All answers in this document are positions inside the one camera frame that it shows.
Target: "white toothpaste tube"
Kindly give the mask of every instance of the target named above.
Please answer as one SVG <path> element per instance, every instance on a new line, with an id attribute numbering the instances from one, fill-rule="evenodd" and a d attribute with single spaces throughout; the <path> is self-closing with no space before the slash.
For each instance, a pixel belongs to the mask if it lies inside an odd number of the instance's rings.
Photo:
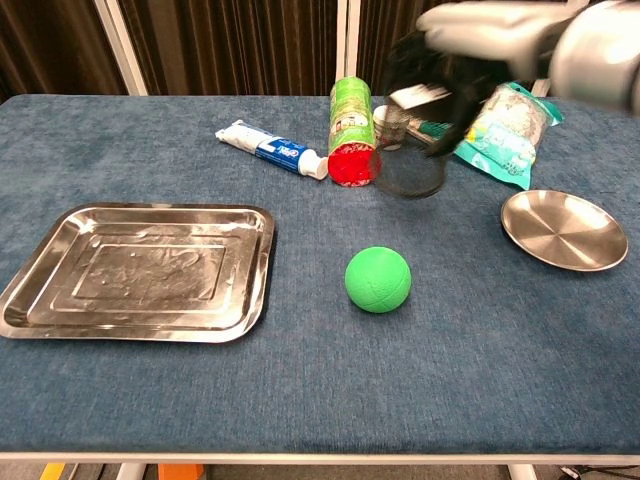
<path id="1" fill-rule="evenodd" d="M 218 130 L 216 138 L 291 172 L 317 180 L 327 176 L 327 157 L 319 157 L 315 150 L 277 137 L 242 120 Z"/>

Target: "stainless steel tray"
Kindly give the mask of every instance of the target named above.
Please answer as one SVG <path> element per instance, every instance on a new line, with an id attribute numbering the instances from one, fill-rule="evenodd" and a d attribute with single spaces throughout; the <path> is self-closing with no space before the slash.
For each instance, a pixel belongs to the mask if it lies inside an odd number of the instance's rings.
<path id="1" fill-rule="evenodd" d="M 78 207 L 0 295 L 0 334 L 233 340 L 260 316 L 273 235 L 249 206 Z"/>

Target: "rubber ball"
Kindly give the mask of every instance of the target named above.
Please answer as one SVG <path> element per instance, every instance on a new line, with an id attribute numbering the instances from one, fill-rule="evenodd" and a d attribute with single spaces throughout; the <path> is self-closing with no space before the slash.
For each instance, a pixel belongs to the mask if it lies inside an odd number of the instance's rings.
<path id="1" fill-rule="evenodd" d="M 398 252 L 387 247 L 369 247 L 357 253 L 344 274 L 347 294 L 367 312 L 386 313 L 407 299 L 411 270 Z"/>

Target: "round metal plate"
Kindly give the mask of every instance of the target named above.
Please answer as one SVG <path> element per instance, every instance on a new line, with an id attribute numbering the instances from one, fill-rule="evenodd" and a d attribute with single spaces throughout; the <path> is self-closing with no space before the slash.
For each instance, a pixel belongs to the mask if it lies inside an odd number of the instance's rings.
<path id="1" fill-rule="evenodd" d="M 629 243 L 618 222 L 582 198 L 530 190 L 509 198 L 502 225 L 527 253 L 556 267 L 591 272 L 615 267 Z"/>

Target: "curtain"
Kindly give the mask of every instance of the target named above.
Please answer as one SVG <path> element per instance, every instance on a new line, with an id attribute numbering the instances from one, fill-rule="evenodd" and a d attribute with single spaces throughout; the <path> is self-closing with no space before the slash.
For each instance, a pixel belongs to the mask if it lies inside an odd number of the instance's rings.
<path id="1" fill-rule="evenodd" d="M 385 59 L 396 40 L 415 30 L 418 17 L 450 0 L 362 0 L 356 74 L 382 94 Z"/>
<path id="2" fill-rule="evenodd" d="M 328 95 L 336 0 L 119 0 L 149 93 Z"/>
<path id="3" fill-rule="evenodd" d="M 0 98 L 127 90 L 91 0 L 0 0 Z"/>

